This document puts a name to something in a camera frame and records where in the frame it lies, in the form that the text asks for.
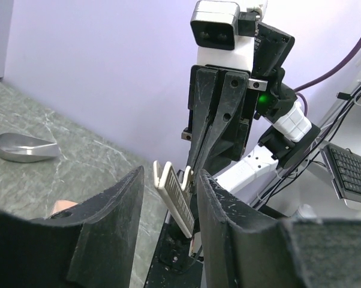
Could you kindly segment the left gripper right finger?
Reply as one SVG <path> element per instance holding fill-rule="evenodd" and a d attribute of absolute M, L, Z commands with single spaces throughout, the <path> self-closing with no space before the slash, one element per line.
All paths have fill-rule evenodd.
<path fill-rule="evenodd" d="M 205 170 L 197 206 L 207 287 L 361 287 L 361 220 L 274 219 Z"/>

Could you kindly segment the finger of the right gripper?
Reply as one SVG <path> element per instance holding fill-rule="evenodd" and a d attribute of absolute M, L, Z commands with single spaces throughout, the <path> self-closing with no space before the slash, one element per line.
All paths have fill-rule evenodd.
<path fill-rule="evenodd" d="M 192 68 L 192 132 L 187 165 L 198 171 L 199 158 L 209 126 L 210 104 L 218 71 L 211 68 Z"/>
<path fill-rule="evenodd" d="M 218 71 L 198 171 L 193 171 L 195 178 L 202 169 L 214 175 L 235 160 L 233 150 L 239 126 L 239 109 L 243 107 L 248 81 L 248 73 Z"/>

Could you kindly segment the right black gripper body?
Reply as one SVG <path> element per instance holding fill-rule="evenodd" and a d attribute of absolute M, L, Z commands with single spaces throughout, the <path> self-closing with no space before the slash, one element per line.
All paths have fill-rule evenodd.
<path fill-rule="evenodd" d="M 239 109 L 239 126 L 237 130 L 237 136 L 235 138 L 234 143 L 234 154 L 236 156 L 234 161 L 240 160 L 243 152 L 245 150 L 249 131 L 252 124 L 252 118 L 255 112 L 256 102 L 258 100 L 258 96 L 260 95 L 261 89 L 260 87 L 255 87 L 253 84 L 255 80 L 252 79 L 251 73 L 248 71 L 243 70 L 235 70 L 232 68 L 223 68 L 223 67 L 214 67 L 211 65 L 208 66 L 201 66 L 201 65 L 193 65 L 192 68 L 211 68 L 217 71 L 222 71 L 224 73 L 228 71 L 240 72 L 240 73 L 248 73 L 249 74 L 249 81 L 248 87 L 246 90 L 245 98 L 243 101 L 243 107 Z M 189 82 L 189 96 L 188 96 L 188 110 L 189 110 L 189 118 L 188 118 L 188 126 L 185 129 L 185 132 L 189 135 L 191 141 L 191 132 L 192 132 L 192 68 L 190 73 L 190 82 Z"/>

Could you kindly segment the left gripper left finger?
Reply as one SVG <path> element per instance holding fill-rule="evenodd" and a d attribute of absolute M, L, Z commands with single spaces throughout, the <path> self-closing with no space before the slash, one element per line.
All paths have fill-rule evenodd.
<path fill-rule="evenodd" d="M 49 218 L 0 210 L 0 287 L 128 287 L 144 168 Z"/>

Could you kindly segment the peach cat litter bag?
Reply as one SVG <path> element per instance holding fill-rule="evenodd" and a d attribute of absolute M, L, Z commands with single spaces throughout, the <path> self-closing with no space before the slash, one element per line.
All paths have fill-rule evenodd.
<path fill-rule="evenodd" d="M 55 204 L 53 205 L 52 211 L 50 215 L 54 215 L 56 213 L 59 213 L 63 210 L 70 209 L 71 207 L 77 205 L 77 202 L 72 202 L 69 200 L 57 200 Z"/>

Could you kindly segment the wooden ruler with crown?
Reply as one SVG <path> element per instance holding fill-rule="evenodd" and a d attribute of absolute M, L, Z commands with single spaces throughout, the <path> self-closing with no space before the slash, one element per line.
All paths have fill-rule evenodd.
<path fill-rule="evenodd" d="M 195 219 L 190 208 L 192 197 L 190 188 L 193 180 L 191 167 L 186 166 L 182 182 L 179 181 L 170 161 L 161 167 L 160 163 L 155 160 L 153 170 L 156 191 L 185 237 L 192 238 Z"/>

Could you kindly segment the silver metal scoop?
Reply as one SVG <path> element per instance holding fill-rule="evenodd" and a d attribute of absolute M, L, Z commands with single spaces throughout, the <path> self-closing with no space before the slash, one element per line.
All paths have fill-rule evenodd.
<path fill-rule="evenodd" d="M 56 142 L 19 133 L 0 134 L 0 158 L 15 163 L 36 163 L 60 156 Z"/>

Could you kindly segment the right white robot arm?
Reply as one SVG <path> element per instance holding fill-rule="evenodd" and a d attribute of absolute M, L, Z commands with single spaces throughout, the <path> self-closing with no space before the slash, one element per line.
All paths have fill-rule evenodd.
<path fill-rule="evenodd" d="M 283 83 L 293 36 L 264 23 L 255 33 L 252 70 L 194 65 L 189 85 L 191 141 L 185 178 L 192 192 L 202 170 L 235 193 L 259 176 L 295 165 L 320 129 Z"/>

